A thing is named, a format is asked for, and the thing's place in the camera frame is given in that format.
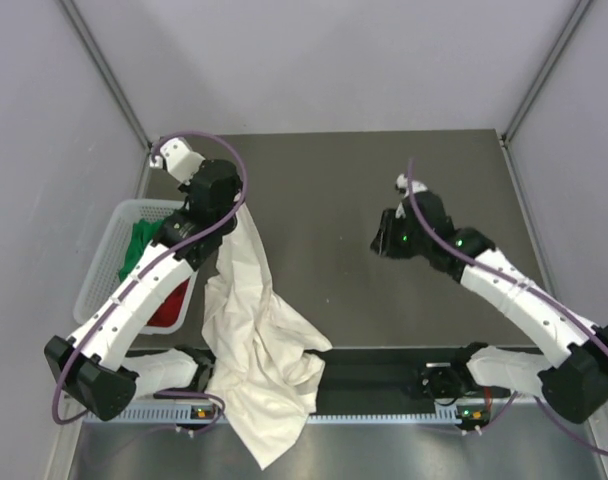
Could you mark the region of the white t shirt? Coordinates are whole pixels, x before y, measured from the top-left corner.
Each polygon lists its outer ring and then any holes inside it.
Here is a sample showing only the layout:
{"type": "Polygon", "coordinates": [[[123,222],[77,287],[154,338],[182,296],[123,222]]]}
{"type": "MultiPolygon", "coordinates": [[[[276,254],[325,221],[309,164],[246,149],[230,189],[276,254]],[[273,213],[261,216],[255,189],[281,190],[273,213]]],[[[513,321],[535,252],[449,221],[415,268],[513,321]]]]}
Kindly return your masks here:
{"type": "Polygon", "coordinates": [[[261,469],[295,445],[317,410],[332,344],[274,290],[264,246],[247,207],[224,237],[204,289],[202,336],[215,357],[207,392],[261,469]]]}

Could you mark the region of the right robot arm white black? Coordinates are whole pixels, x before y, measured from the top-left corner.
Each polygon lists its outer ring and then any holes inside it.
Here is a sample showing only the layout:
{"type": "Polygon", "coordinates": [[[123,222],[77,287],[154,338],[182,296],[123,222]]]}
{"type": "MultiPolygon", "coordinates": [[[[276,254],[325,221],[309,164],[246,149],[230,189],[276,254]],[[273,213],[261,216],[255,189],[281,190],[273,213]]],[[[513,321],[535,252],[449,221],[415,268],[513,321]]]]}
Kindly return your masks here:
{"type": "Polygon", "coordinates": [[[457,228],[438,195],[415,183],[383,211],[371,250],[378,256],[422,258],[478,295],[520,329],[538,353],[485,343],[460,350],[450,380],[471,396],[484,386],[544,399],[563,419],[581,424],[608,402],[608,325],[582,318],[523,275],[485,235],[457,228]]]}

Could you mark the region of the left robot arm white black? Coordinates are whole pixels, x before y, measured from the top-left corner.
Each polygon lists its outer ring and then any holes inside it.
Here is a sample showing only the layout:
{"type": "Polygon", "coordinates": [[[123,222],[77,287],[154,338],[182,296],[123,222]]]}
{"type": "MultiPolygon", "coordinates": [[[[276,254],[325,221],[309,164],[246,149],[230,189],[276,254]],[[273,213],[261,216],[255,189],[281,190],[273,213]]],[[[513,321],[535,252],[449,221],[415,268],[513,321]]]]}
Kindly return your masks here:
{"type": "Polygon", "coordinates": [[[196,397],[208,390],[209,370],[184,349],[138,357],[127,353],[171,293],[235,229],[246,177],[241,160],[203,160],[183,179],[183,206],[164,220],[129,276],[84,325],[45,345],[57,395],[66,393],[109,421],[133,400],[159,391],[181,389],[196,397]]]}

